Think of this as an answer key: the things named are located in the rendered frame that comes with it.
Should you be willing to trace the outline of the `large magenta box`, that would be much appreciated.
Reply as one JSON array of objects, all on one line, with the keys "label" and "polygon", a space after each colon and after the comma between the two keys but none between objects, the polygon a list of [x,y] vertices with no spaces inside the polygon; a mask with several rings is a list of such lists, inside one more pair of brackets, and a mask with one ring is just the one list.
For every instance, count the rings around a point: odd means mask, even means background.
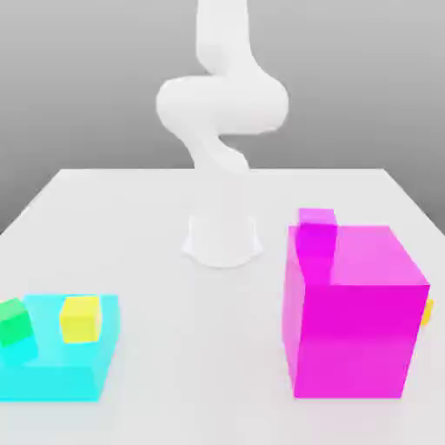
[{"label": "large magenta box", "polygon": [[296,398],[399,398],[429,282],[388,226],[338,226],[328,284],[307,284],[288,229],[282,342]]}]

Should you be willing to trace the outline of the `small magenta cube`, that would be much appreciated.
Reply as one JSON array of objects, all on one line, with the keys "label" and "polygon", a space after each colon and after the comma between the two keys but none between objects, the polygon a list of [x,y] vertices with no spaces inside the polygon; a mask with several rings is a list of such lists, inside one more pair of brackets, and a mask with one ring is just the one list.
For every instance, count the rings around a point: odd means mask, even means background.
[{"label": "small magenta cube", "polygon": [[334,262],[338,224],[333,209],[300,208],[295,247],[307,284],[328,284]]}]

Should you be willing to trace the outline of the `large cyan box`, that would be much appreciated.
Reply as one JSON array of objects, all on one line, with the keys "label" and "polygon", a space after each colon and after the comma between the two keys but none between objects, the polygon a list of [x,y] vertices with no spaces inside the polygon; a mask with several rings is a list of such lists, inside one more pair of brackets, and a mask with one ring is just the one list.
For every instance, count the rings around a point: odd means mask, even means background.
[{"label": "large cyan box", "polygon": [[0,402],[96,402],[120,334],[116,295],[101,295],[103,326],[97,342],[66,343],[59,313],[64,295],[27,295],[33,336],[0,346]]}]

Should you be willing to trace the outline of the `small green cube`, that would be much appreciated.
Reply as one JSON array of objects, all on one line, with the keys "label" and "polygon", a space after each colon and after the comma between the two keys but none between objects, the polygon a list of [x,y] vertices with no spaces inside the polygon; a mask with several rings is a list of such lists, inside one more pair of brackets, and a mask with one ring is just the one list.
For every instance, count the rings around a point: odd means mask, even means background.
[{"label": "small green cube", "polygon": [[32,335],[30,315],[23,302],[18,298],[0,302],[0,346],[8,347]]}]

